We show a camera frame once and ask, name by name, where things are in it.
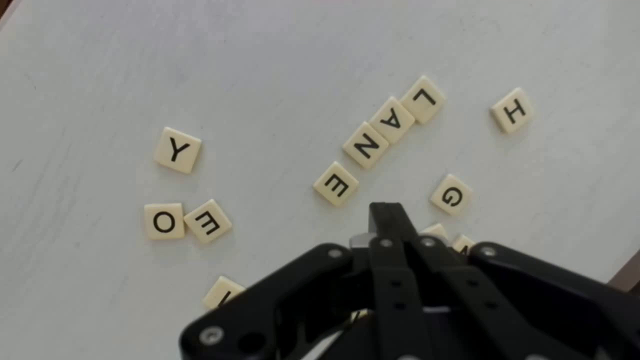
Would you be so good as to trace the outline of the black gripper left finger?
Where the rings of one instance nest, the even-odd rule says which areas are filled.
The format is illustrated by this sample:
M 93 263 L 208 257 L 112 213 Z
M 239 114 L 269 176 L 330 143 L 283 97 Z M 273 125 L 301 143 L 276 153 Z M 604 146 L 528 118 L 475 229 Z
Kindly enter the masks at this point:
M 363 251 L 319 244 L 180 334 L 181 360 L 300 360 L 372 307 Z

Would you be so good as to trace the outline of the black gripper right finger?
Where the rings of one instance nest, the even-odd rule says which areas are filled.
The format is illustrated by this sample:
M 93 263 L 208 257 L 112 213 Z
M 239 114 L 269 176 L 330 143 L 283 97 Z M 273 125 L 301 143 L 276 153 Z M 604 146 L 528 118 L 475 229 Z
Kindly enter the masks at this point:
M 370 206 L 387 360 L 640 360 L 640 299 L 496 243 L 459 254 L 402 206 Z

